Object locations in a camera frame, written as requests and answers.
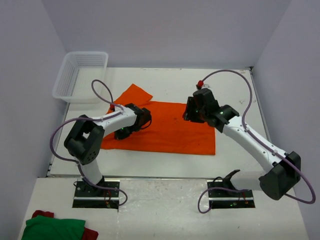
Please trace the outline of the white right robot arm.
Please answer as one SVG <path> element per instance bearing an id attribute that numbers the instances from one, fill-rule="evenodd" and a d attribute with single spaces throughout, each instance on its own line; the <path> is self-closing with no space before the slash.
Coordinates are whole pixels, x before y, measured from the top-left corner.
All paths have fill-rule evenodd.
<path id="1" fill-rule="evenodd" d="M 259 186 L 271 199 L 279 200 L 300 181 L 301 157 L 270 143 L 243 122 L 230 105 L 220 106 L 210 89 L 202 88 L 188 97 L 183 119 L 207 123 L 244 148 L 266 172 L 259 177 Z"/>

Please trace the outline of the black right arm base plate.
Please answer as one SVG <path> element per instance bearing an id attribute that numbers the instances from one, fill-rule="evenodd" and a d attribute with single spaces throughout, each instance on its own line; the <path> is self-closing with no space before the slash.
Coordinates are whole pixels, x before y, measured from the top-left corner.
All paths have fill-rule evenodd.
<path id="1" fill-rule="evenodd" d="M 221 177 L 207 181 L 207 188 L 236 188 L 229 180 Z M 255 208 L 254 196 L 251 190 L 245 192 L 230 192 L 222 189 L 208 191 L 209 206 L 212 209 L 246 209 Z"/>

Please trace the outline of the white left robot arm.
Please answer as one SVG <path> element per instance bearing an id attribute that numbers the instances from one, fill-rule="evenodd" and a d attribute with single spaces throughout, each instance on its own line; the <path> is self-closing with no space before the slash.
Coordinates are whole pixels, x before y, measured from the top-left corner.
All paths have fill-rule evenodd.
<path id="1" fill-rule="evenodd" d="M 64 147 L 76 161 L 82 179 L 87 183 L 88 193 L 97 197 L 103 190 L 110 189 L 102 183 L 104 177 L 97 162 L 104 137 L 114 134 L 116 140 L 124 140 L 151 122 L 151 112 L 133 103 L 121 105 L 119 110 L 101 117 L 88 118 L 82 115 L 75 120 L 64 141 Z"/>

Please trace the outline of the orange t shirt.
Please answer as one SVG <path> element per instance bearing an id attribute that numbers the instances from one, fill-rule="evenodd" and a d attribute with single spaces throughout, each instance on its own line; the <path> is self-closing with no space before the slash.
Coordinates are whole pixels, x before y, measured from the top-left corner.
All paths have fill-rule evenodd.
<path id="1" fill-rule="evenodd" d="M 103 150 L 130 150 L 142 152 L 190 155 L 216 154 L 215 129 L 204 123 L 185 121 L 184 103 L 154 101 L 153 96 L 132 84 L 116 99 L 116 104 L 133 103 L 151 112 L 152 123 L 147 129 L 134 132 L 123 140 L 107 135 L 100 145 Z"/>

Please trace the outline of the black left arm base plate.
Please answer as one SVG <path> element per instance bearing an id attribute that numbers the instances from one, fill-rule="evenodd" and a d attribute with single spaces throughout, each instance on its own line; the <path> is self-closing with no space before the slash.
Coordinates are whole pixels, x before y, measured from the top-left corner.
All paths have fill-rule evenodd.
<path id="1" fill-rule="evenodd" d="M 119 192 L 99 189 L 81 181 L 75 181 L 72 208 L 75 209 L 119 209 Z"/>

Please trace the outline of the white plastic basket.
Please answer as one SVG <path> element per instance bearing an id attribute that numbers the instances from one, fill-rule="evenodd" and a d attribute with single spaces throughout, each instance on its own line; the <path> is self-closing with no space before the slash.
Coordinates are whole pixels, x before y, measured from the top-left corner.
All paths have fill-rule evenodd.
<path id="1" fill-rule="evenodd" d="M 95 104 L 92 81 L 105 79 L 109 55 L 102 51 L 73 51 L 64 56 L 52 97 L 69 104 Z"/>

